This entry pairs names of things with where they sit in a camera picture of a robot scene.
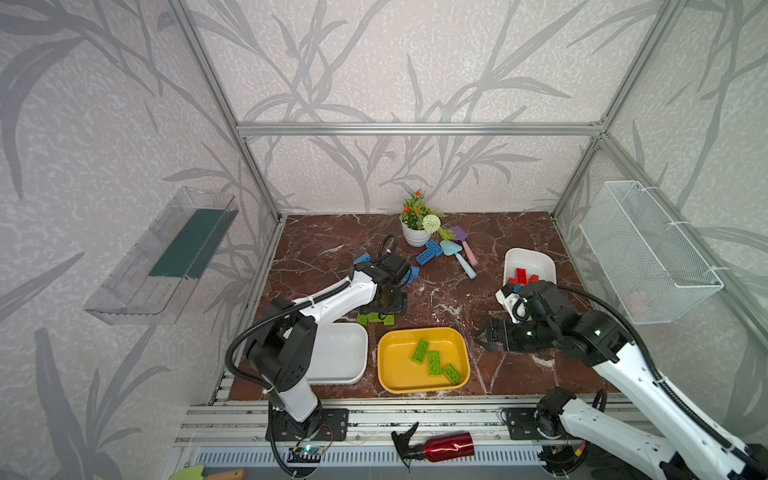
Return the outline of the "red lego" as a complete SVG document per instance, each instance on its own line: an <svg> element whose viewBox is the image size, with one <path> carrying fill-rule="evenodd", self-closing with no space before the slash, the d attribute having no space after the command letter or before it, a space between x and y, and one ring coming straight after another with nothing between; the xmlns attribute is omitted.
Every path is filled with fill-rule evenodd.
<svg viewBox="0 0 768 480"><path fill-rule="evenodd" d="M515 271L515 282L519 285L527 285L528 284L528 274L527 271L523 268L517 268Z"/></svg>

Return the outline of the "green lego pair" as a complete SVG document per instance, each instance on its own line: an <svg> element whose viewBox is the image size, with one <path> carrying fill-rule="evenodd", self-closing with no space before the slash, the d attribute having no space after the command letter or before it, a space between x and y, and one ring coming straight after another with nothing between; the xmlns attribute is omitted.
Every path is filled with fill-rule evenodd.
<svg viewBox="0 0 768 480"><path fill-rule="evenodd" d="M458 385L463 382L463 374L451 363L443 363L439 351L427 352L428 375L433 378L443 377L451 385Z"/></svg>

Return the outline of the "green lego row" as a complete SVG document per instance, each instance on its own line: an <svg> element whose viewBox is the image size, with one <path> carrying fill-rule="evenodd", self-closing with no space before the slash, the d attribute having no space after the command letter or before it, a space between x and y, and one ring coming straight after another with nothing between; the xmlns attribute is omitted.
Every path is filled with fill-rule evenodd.
<svg viewBox="0 0 768 480"><path fill-rule="evenodd" d="M383 324L384 326L394 326L395 316L383 315L378 312L373 312L369 314L359 314L356 318L356 322L359 325L362 325L363 327L368 327L369 325L372 325L372 324Z"/></svg>

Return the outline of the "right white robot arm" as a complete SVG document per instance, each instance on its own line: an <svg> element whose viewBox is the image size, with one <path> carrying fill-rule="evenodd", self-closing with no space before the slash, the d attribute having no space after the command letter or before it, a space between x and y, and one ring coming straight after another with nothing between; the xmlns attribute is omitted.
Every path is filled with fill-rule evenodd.
<svg viewBox="0 0 768 480"><path fill-rule="evenodd" d="M533 422L547 439L580 438L655 479L764 479L767 450L717 425L656 366L631 322L603 299L577 290L597 309L577 311L570 287L538 280L505 284L496 294L508 316L491 319L476 337L489 352L557 349L616 387L658 429L650 435L564 388L537 403Z"/></svg>

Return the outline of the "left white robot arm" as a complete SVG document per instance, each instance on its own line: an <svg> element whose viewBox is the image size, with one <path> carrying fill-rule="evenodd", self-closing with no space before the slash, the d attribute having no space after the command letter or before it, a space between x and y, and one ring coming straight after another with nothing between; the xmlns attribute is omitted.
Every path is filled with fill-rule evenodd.
<svg viewBox="0 0 768 480"><path fill-rule="evenodd" d="M402 296L411 265L388 251L354 264L346 277L308 297L278 298L262 320L235 337L224 355L233 376L262 387L269 401L268 436L303 440L321 428L322 406L306 379L318 329L372 305L388 313Z"/></svg>

